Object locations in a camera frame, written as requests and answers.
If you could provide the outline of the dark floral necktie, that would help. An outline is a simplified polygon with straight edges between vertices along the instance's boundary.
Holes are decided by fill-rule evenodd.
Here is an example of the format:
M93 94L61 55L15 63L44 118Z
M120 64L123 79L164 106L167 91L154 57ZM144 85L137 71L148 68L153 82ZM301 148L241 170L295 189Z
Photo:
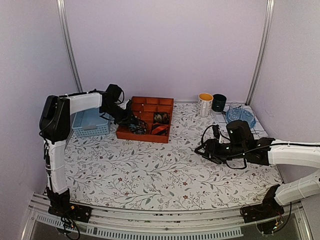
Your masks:
M136 119L136 121L130 123L127 128L133 134L145 135L147 133L148 124L141 119Z

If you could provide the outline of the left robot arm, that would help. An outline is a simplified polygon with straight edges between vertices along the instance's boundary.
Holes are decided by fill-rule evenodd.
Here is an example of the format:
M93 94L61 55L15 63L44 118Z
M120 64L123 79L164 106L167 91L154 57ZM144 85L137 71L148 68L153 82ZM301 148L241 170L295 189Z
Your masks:
M116 125L138 125L138 119L131 109L131 101L119 103L123 90L110 84L105 91L92 90L62 96L47 97L39 122L39 135L44 141L45 170L48 183L46 187L50 205L63 217L74 213L70 202L70 190L65 176L65 146L71 131L71 115L89 109L98 109L108 114Z

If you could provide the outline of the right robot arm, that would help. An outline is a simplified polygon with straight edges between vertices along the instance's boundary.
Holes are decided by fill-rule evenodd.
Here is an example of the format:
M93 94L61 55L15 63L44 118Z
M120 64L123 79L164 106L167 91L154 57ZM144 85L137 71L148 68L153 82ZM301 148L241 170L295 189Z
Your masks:
M255 139L246 121L236 120L226 125L228 143L215 138L200 140L194 152L218 165L233 159L263 166L292 165L314 168L316 171L290 183L272 186L265 194L258 213L269 218L278 206L305 199L320 192L319 143L290 142L272 137Z

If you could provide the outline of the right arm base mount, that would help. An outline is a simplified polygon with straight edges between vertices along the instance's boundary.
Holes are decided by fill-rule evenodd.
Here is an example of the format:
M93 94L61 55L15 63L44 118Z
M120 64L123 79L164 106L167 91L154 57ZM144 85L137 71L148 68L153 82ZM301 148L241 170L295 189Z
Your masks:
M276 200L276 190L279 184L272 186L265 194L262 203L255 205L245 205L240 208L240 215L245 223L265 220L272 217L279 217L284 214L284 208Z

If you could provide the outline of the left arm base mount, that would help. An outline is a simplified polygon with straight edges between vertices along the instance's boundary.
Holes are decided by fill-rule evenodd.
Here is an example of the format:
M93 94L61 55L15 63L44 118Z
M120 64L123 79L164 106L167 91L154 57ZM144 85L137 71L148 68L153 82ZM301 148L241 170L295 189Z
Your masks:
M88 223L92 208L70 202L70 190L67 188L63 193L56 193L46 187L47 197L50 201L48 213L58 217L69 217L71 220Z

